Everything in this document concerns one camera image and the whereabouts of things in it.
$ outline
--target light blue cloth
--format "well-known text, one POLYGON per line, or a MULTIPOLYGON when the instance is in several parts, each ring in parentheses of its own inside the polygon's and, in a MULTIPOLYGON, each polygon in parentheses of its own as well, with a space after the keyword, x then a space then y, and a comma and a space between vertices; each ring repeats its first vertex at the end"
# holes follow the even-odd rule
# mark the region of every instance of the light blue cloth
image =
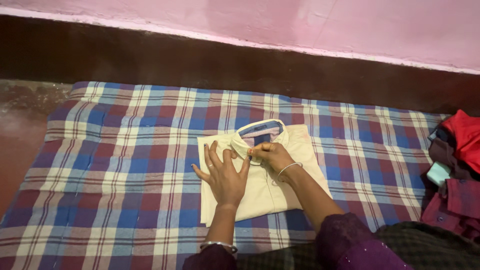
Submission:
POLYGON ((427 173, 427 178, 437 186, 442 186, 450 178, 451 169, 440 162, 435 162, 427 173))

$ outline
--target woman's left hand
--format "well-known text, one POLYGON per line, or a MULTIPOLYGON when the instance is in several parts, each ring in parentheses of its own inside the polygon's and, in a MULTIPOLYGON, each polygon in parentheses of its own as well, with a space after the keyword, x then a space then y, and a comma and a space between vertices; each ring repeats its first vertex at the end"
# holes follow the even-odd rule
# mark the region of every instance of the woman's left hand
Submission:
POLYGON ((192 167, 198 177, 212 188, 213 195, 218 203, 217 206, 233 206, 236 209, 245 194, 250 160, 245 159, 240 172, 237 172, 232 163, 232 158, 235 159, 237 154, 230 149, 223 150, 222 163, 216 154, 217 145, 217 141, 214 141, 210 148, 207 144, 204 147, 205 163, 210 174, 204 173, 195 164, 192 164, 192 167))

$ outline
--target checkered blanket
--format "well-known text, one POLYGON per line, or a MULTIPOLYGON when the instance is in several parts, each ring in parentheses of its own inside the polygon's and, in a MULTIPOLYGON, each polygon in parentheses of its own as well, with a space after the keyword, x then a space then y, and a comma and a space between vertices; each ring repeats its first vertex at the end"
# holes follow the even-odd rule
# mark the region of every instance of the checkered blanket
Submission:
MULTIPOLYGON (((307 124, 334 200, 373 231, 418 221, 427 136, 445 115, 253 92, 80 82, 0 229, 0 269, 175 269, 198 251, 199 136, 307 124)), ((239 256, 306 243, 300 210, 239 221, 239 256)))

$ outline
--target black checkered cloth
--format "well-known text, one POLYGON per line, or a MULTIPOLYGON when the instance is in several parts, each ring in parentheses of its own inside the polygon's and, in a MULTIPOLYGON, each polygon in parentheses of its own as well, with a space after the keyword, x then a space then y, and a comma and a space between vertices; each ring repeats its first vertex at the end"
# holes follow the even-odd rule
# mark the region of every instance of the black checkered cloth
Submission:
MULTIPOLYGON (((375 235, 416 270, 480 270, 480 245, 453 232, 420 222, 402 222, 375 235)), ((240 258, 240 270, 324 269, 313 243, 240 258)))

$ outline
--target shirt collar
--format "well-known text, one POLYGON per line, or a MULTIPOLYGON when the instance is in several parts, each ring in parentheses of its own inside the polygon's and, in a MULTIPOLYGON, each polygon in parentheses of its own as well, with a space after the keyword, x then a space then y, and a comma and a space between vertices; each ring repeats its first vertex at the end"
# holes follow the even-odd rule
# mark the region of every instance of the shirt collar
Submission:
MULTIPOLYGON (((247 143, 245 143, 245 141, 240 137, 239 133, 242 130, 245 130, 245 129, 247 129, 249 127, 252 127, 254 125, 258 125, 258 124, 262 124, 262 123, 268 123, 268 122, 272 122, 272 121, 280 123, 283 127, 283 132, 280 133, 280 135, 278 135, 278 137, 275 138, 275 140, 273 140, 273 143, 279 143, 279 144, 283 145, 283 147, 286 148, 287 144, 288 144, 288 132, 285 129, 285 125, 283 124, 283 122, 281 120, 269 119, 269 120, 263 120, 263 121, 260 121, 260 122, 255 122, 255 123, 248 124, 244 127, 241 127, 240 129, 237 130, 237 132, 235 132, 235 134, 232 137, 232 140, 231 140, 230 144, 232 145, 233 149, 237 152, 237 154, 239 156, 241 156, 243 159, 246 159, 248 157, 247 151, 248 151, 248 149, 250 149, 250 147, 247 145, 247 143)), ((261 158, 256 158, 256 157, 253 157, 251 162, 250 162, 251 165, 260 165, 260 163, 262 163, 262 159, 261 158)))

